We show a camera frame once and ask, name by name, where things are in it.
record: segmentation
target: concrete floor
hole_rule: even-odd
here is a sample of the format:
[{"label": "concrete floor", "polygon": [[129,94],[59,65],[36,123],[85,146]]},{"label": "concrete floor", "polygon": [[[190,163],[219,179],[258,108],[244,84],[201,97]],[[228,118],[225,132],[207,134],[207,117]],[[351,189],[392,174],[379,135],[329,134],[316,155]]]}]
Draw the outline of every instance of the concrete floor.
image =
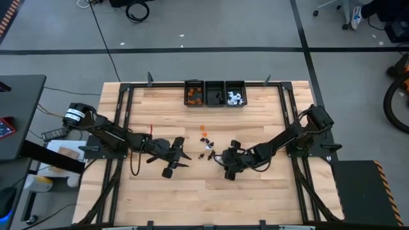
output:
[{"label": "concrete floor", "polygon": [[[0,50],[101,50],[105,49],[91,9],[80,9],[76,0],[25,0]],[[296,0],[309,47],[393,47],[383,31],[365,22],[358,31],[343,31],[343,15],[335,6],[312,12],[317,0]],[[151,15],[132,24],[108,1],[94,6],[109,49],[189,47],[302,47],[291,3],[288,0],[155,0]],[[380,22],[373,17],[373,24]],[[391,83],[386,69],[397,52],[313,52],[313,65],[326,108],[335,121],[332,129],[340,160],[379,160],[402,219],[409,225],[408,135],[393,128],[382,111],[383,96]],[[310,81],[303,52],[173,52],[113,54],[122,81],[145,81],[150,71],[156,81],[183,79]],[[83,93],[101,92],[104,82],[117,81],[107,54],[0,55],[2,75],[44,74],[46,86]],[[44,90],[40,103],[63,114],[70,102],[97,106],[98,96],[68,95]],[[58,118],[37,112],[34,133],[59,128]],[[78,139],[73,132],[71,139]],[[41,140],[29,134],[27,139]],[[58,186],[38,196],[34,213],[46,217],[74,203],[77,189]],[[21,229],[22,209],[12,229]],[[67,226],[73,207],[33,229]]]}]

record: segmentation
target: black plastic tray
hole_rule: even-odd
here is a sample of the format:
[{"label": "black plastic tray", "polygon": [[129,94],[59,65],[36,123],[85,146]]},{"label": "black plastic tray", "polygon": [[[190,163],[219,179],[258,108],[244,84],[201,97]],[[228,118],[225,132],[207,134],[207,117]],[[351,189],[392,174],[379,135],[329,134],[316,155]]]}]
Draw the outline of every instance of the black plastic tray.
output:
[{"label": "black plastic tray", "polygon": [[[194,89],[193,96],[188,96],[189,90]],[[187,80],[185,81],[185,105],[187,107],[202,107],[206,103],[205,97],[205,82],[203,80]],[[187,100],[197,100],[200,98],[202,100],[202,104],[198,104],[197,102],[194,105],[188,104]]]},{"label": "black plastic tray", "polygon": [[224,81],[206,81],[206,105],[223,107],[226,104]]},{"label": "black plastic tray", "polygon": [[[227,107],[243,107],[244,105],[247,105],[247,94],[245,92],[245,83],[243,80],[226,81],[224,85],[226,89],[224,94],[226,96]],[[228,105],[228,100],[230,98],[228,92],[230,91],[232,91],[234,94],[239,93],[243,98],[243,104]]]}]

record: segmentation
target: wooden table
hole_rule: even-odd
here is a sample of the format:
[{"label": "wooden table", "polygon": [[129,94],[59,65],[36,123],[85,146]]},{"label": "wooden table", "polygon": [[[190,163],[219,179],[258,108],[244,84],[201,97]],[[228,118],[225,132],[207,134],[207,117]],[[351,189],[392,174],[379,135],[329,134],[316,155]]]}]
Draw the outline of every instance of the wooden table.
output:
[{"label": "wooden table", "polygon": [[[110,120],[114,118],[119,86],[105,83],[102,91],[98,113]],[[313,104],[307,81],[295,81],[293,88],[298,110]],[[258,225],[259,220],[266,220],[267,224],[301,224],[291,160],[284,148],[274,156],[268,171],[246,170],[238,173],[235,181],[225,180],[223,167],[206,158],[210,151],[200,142],[200,125],[205,126],[217,153],[227,149],[233,139],[248,148],[269,141],[284,130],[277,88],[248,87],[247,98],[248,105],[243,108],[188,108],[183,104],[183,88],[136,89],[129,127],[134,132],[149,133],[152,124],[153,138],[171,142],[183,136],[184,151],[192,160],[181,159],[190,167],[177,168],[169,180],[161,177],[167,162],[147,164],[149,156],[143,155],[141,172],[133,176],[128,157],[121,174],[115,226],[145,226],[149,220],[156,226]],[[201,153],[206,156],[198,159]],[[137,161],[138,154],[134,153],[135,170]],[[309,163],[317,194],[334,215],[343,219],[329,164],[320,158],[310,158]],[[82,177],[73,222],[80,221],[100,195],[104,169],[105,160],[97,160]],[[311,204],[305,191],[304,194],[312,220]],[[110,201],[109,197],[104,221]]]}]

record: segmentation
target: white cable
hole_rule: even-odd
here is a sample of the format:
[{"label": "white cable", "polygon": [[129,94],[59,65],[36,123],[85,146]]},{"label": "white cable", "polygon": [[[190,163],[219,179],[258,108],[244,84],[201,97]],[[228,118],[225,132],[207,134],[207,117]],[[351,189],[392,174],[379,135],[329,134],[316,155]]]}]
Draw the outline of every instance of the white cable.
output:
[{"label": "white cable", "polygon": [[[81,5],[79,4],[80,1],[84,1],[85,3],[88,3],[88,5],[87,5],[87,6],[81,6]],[[79,6],[79,7],[82,8],[82,9],[86,9],[86,8],[89,7],[89,0],[78,0],[78,1],[77,1],[77,6]]]}]

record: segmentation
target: shoe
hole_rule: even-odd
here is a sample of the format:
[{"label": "shoe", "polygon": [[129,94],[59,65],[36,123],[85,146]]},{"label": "shoe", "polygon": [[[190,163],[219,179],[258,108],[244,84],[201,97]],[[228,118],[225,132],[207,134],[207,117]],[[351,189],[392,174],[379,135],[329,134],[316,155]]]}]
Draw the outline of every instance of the shoe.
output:
[{"label": "shoe", "polygon": [[360,21],[362,19],[362,15],[360,14],[361,6],[354,7],[351,19],[351,26],[352,29],[357,29]]}]

